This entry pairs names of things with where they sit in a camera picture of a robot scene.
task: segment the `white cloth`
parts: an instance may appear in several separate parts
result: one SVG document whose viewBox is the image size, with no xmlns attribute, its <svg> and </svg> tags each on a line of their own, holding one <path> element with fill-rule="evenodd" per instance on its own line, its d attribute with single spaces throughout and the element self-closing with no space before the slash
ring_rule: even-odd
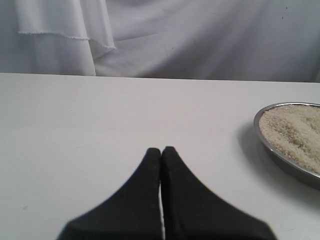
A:
<svg viewBox="0 0 320 240">
<path fill-rule="evenodd" d="M 117 49 L 95 61 L 97 75 L 313 82 L 319 74 L 319 0 L 106 2 Z"/>
<path fill-rule="evenodd" d="M 96 75 L 94 59 L 115 49 L 104 0 L 15 0 L 34 72 Z"/>
</svg>

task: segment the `metal tray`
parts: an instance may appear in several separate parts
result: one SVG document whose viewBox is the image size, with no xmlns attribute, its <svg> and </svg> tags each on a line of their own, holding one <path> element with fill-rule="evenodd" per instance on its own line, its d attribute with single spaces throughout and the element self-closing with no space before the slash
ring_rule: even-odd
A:
<svg viewBox="0 0 320 240">
<path fill-rule="evenodd" d="M 282 154 L 279 150 L 277 150 L 271 143 L 265 139 L 263 136 L 260 126 L 259 126 L 259 121 L 261 116 L 268 110 L 283 106 L 283 105 L 303 105 L 303 106 L 311 106 L 311 107 L 317 107 L 320 108 L 320 104 L 315 104 L 315 103 L 306 103 L 306 102 L 283 102 L 283 103 L 276 103 L 272 104 L 269 106 L 264 107 L 261 109 L 254 117 L 254 128 L 255 131 L 260 138 L 262 144 L 266 148 L 268 154 L 272 158 L 272 160 L 286 173 L 294 176 L 296 179 L 300 180 L 303 183 L 306 183 L 313 188 L 319 189 L 320 190 L 320 174 L 317 174 L 313 171 L 310 171 L 297 163 L 295 163 L 293 160 L 290 158 L 286 157 L 284 154 Z"/>
</svg>

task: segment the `grain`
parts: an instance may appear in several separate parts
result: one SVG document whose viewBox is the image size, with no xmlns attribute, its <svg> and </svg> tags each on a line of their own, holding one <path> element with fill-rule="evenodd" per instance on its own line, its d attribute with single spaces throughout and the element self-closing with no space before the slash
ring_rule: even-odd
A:
<svg viewBox="0 0 320 240">
<path fill-rule="evenodd" d="M 320 108 L 283 105 L 259 121 L 265 139 L 300 166 L 320 174 Z"/>
</svg>

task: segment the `table surface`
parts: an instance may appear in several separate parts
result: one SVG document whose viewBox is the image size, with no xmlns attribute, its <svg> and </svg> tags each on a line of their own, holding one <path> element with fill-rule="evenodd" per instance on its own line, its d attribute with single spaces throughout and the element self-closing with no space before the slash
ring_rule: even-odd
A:
<svg viewBox="0 0 320 240">
<path fill-rule="evenodd" d="M 318 240 L 320 192 L 282 172 L 253 129 L 261 108 L 291 101 L 319 104 L 320 84 L 1 73 L 0 239 L 54 240 L 147 148 L 174 146 L 279 240 Z"/>
</svg>

